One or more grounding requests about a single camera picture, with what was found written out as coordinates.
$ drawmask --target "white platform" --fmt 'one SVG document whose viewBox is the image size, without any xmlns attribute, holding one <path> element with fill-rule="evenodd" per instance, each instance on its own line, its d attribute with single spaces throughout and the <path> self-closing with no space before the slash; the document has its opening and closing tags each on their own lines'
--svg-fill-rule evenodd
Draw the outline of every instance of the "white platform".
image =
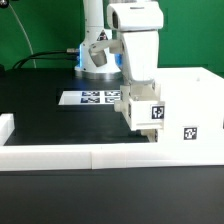
<svg viewBox="0 0 224 224">
<path fill-rule="evenodd" d="M 155 92 L 168 99 L 170 110 L 157 143 L 0 146 L 0 171 L 224 165 L 224 80 L 203 68 L 180 68 L 159 69 L 156 81 Z M 191 125 L 204 131 L 184 141 L 191 100 L 198 108 L 190 110 Z M 4 141 L 14 127 L 11 118 L 1 118 Z"/>
</svg>

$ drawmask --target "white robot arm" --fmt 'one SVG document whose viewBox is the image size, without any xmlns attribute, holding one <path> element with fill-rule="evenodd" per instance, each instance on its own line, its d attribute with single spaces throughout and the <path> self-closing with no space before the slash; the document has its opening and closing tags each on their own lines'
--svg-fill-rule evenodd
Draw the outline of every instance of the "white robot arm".
<svg viewBox="0 0 224 224">
<path fill-rule="evenodd" d="M 75 67 L 77 76 L 90 79 L 114 79 L 120 77 L 114 55 L 105 51 L 107 63 L 96 66 L 90 58 L 89 47 L 95 42 L 112 39 L 112 31 L 104 28 L 102 0 L 83 0 L 85 11 L 85 40 L 80 44 L 80 63 Z"/>
<path fill-rule="evenodd" d="M 90 53 L 102 55 L 102 48 L 111 48 L 111 53 L 122 54 L 122 73 L 128 83 L 153 81 L 158 62 L 158 29 L 163 27 L 163 13 L 155 1 L 113 0 L 107 7 L 107 22 L 117 32 L 115 41 L 93 44 Z"/>
<path fill-rule="evenodd" d="M 121 100 L 115 101 L 115 111 L 123 113 L 130 129 L 144 134 L 146 130 L 163 128 L 162 116 L 149 120 L 150 109 L 147 109 L 151 104 L 161 109 L 164 106 L 152 90 L 163 13 L 156 1 L 110 0 L 109 3 L 107 22 L 117 38 L 91 45 L 90 55 L 100 66 L 107 63 L 104 49 L 109 47 L 111 53 L 121 54 L 125 85 L 121 86 Z"/>
</svg>

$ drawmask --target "cable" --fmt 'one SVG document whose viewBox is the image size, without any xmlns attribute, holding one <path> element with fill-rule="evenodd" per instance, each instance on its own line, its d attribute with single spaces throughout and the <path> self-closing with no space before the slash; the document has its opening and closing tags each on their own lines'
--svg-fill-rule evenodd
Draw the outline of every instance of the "cable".
<svg viewBox="0 0 224 224">
<path fill-rule="evenodd" d="M 40 56 L 45 56 L 45 55 L 55 55 L 55 54 L 68 54 L 68 55 L 71 55 L 71 56 L 77 56 L 78 55 L 78 51 L 75 50 L 73 52 L 71 51 L 45 51 L 45 52 L 39 52 L 39 53 L 36 53 L 36 54 L 33 54 L 33 55 L 30 55 L 29 57 L 27 58 L 24 58 L 20 61 L 18 61 L 14 66 L 13 66 L 13 69 L 19 69 L 19 68 L 22 68 L 22 66 L 29 60 L 32 60 L 32 59 L 44 59 L 44 60 L 72 60 L 72 61 L 77 61 L 77 58 L 75 57 L 69 57 L 69 58 L 49 58 L 49 57 L 40 57 Z"/>
<path fill-rule="evenodd" d="M 35 58 L 35 57 L 38 57 L 38 56 L 43 56 L 43 55 L 53 55 L 53 54 L 66 54 L 67 51 L 44 51 L 44 52 L 39 52 L 39 53 L 36 53 L 36 54 L 32 54 L 30 55 L 29 57 L 27 58 L 24 58 L 18 62 L 16 62 L 16 64 L 12 67 L 13 69 L 15 69 L 18 65 L 17 68 L 21 68 L 27 61 L 30 60 L 30 58 Z"/>
<path fill-rule="evenodd" d="M 14 8 L 12 7 L 11 4 L 9 4 L 9 7 L 10 7 L 10 9 L 11 9 L 13 15 L 15 16 L 16 21 L 18 22 L 18 24 L 19 24 L 19 26 L 20 26 L 20 28 L 21 28 L 21 30 L 22 30 L 24 36 L 25 36 L 25 39 L 26 39 L 26 41 L 27 41 L 27 44 L 28 44 L 28 46 L 29 46 L 29 49 L 30 49 L 31 54 L 33 54 L 33 48 L 32 48 L 31 42 L 30 42 L 30 40 L 29 40 L 29 37 L 28 37 L 28 35 L 27 35 L 27 33 L 26 33 L 26 30 L 25 30 L 24 27 L 23 27 L 23 24 L 21 23 L 21 21 L 20 21 L 18 15 L 16 14 L 16 12 L 15 12 L 15 10 L 14 10 Z M 33 59 L 33 65 L 34 65 L 34 68 L 37 68 L 35 59 Z"/>
</svg>

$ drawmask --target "black table surface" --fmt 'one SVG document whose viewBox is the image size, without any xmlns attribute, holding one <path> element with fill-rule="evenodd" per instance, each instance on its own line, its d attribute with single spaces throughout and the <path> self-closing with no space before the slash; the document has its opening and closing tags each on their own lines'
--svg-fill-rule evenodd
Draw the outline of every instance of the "black table surface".
<svg viewBox="0 0 224 224">
<path fill-rule="evenodd" d="M 75 79 L 66 69 L 8 71 L 0 112 L 15 114 L 16 131 L 7 145 L 147 141 L 112 105 L 57 105 L 63 90 L 121 83 Z M 224 167 L 0 172 L 0 205 L 1 224 L 223 224 Z"/>
</svg>

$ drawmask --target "black cable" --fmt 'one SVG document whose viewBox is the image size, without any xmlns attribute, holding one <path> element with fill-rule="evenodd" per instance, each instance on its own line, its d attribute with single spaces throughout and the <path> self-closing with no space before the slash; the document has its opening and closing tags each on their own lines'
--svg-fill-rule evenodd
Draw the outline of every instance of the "black cable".
<svg viewBox="0 0 224 224">
<path fill-rule="evenodd" d="M 18 65 L 17 68 L 21 68 L 30 59 L 34 59 L 34 58 L 36 59 L 36 57 L 38 57 L 38 56 L 52 55 L 52 54 L 67 54 L 67 51 L 65 51 L 65 50 L 63 50 L 63 51 L 44 51 L 44 52 L 39 52 L 39 53 L 36 53 L 36 54 L 32 54 L 29 57 L 24 58 L 24 59 L 16 62 L 16 64 L 13 65 L 12 68 L 15 69 L 17 65 Z"/>
<path fill-rule="evenodd" d="M 41 60 L 72 60 L 74 61 L 74 58 L 30 58 L 31 59 L 41 59 Z"/>
</svg>

